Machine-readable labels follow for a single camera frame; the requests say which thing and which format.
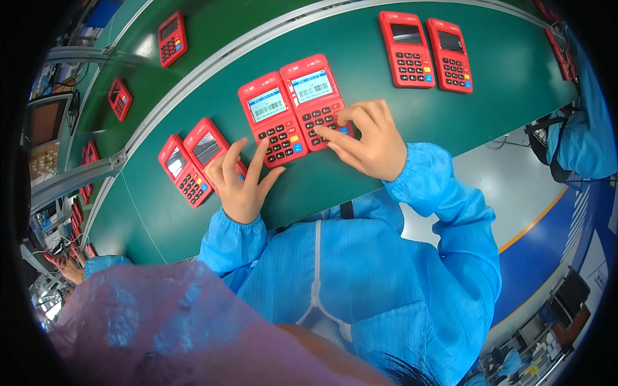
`hand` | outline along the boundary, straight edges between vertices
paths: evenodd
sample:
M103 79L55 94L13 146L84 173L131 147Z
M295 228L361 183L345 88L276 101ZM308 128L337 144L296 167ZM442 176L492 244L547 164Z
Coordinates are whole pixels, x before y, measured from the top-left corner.
M251 224L258 218L268 191L286 169L283 166L276 167L258 184L268 149L268 140L264 139L253 155L247 178L244 181L239 179L235 165L240 161L240 151L246 144L246 138L234 142L226 154L217 157L205 169L206 176L219 190L223 211L240 224Z
M339 112L337 124L345 126L350 120L362 133L360 141L324 126L316 126L314 130L328 140L326 144L339 159L359 172L389 182L397 179L404 169L408 149L386 101L353 103Z

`finger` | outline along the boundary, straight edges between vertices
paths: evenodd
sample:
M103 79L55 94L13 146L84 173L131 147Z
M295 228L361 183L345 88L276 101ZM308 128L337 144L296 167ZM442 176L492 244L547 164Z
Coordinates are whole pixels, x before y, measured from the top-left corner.
M350 154L348 151L343 150L339 146L335 145L333 142L327 142L326 144L337 154L340 160L344 161L349 166L352 166L359 172L367 174L365 167L363 167L363 163L360 162L360 160L356 158L353 154Z
M213 184L218 187L222 187L224 185L223 179L223 171L221 170L221 164L223 163L223 157L219 156L206 165L204 169L204 173L209 180L212 181Z
M384 112L378 101L360 101L356 103L352 103L351 107L360 107L362 108L369 118L376 124L378 130L380 127L386 126L386 118L384 117Z
M260 184L258 185L258 194L260 195L260 199L262 201L266 198L266 195L273 187L274 183L277 181L277 178L279 178L279 176L285 171L286 168L284 166L276 167L270 172L268 172L268 174L266 174L266 177L262 179L262 182L260 182Z
M249 164L247 178L245 178L245 186L257 186L260 179L260 172L262 171L262 165L264 164L264 157L266 156L266 149L268 149L268 140L263 139L258 148L255 150L253 159Z
M221 168L223 170L223 178L226 183L232 183L236 181L240 181L238 178L238 173L236 172L236 159L240 157L240 151L247 144L247 138L243 138L240 141L236 141L230 146L225 158L223 159L223 163Z
M334 142L335 145L338 145L340 148L344 148L358 158L362 158L362 155L365 153L366 145L361 141L355 140L349 135L340 133L337 130L331 130L330 128L326 128L324 126L316 126L314 131L319 136L323 136L330 142Z
M339 126L345 126L349 120L354 122L356 127L363 133L377 131L378 129L375 122L360 106L350 106L339 111L337 116L337 124Z

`person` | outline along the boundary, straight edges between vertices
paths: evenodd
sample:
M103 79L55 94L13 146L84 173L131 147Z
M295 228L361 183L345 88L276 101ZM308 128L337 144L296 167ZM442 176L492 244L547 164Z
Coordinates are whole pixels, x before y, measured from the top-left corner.
M87 384L455 385L476 360L501 289L493 210L451 155L404 144L384 101L339 112L362 132L318 135L385 189L266 231L260 210L285 167L244 181L244 138L206 168L222 208L196 261L93 274L50 338ZM401 237L399 202L435 213L434 246ZM310 321L337 327L310 330Z

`worker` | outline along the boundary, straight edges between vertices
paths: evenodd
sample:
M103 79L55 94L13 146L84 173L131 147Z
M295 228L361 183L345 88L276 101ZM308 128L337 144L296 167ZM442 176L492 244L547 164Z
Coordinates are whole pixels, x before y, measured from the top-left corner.
M385 101L341 110L337 123L348 121L362 133L360 141L322 126L315 132L343 162L380 178L386 189L267 233L260 210L286 168L258 184L268 148L263 140L247 178L239 180L234 164L244 138L206 167L222 208L197 260L259 315L296 336L304 330L295 325L318 313L338 326L333 340L340 351L378 369L397 358L455 385L480 352L501 289L494 212L480 190L455 179L447 151L402 141ZM423 217L437 215L438 250L401 237L400 202Z

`card payment terminal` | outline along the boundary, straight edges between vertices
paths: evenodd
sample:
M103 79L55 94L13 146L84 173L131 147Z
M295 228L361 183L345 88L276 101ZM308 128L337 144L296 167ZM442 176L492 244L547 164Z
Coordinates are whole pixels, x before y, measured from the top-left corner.
M282 67L279 73L309 150L317 151L327 147L327 139L318 136L313 130L316 125L354 136L349 122L343 127L337 125L339 110L345 106L324 55L315 54L291 63Z
M191 161L178 134L169 137L159 153L159 162L191 207L197 208L212 193L201 168Z
M436 79L418 16L383 10L378 20L395 87L434 87Z
M305 137L278 72L267 73L238 90L249 127L260 143L268 138L264 162L275 167L306 156Z
M436 59L438 85L442 90L470 94L472 75L464 37L458 25L427 19L427 30Z
M230 148L230 145L219 133L210 118L202 118L185 138L183 145L189 153L191 161L200 167L202 172L210 161L225 154ZM244 180L247 176L247 168L240 161L236 163L236 172L241 180ZM217 186L208 177L206 179L211 183L215 192L219 194Z

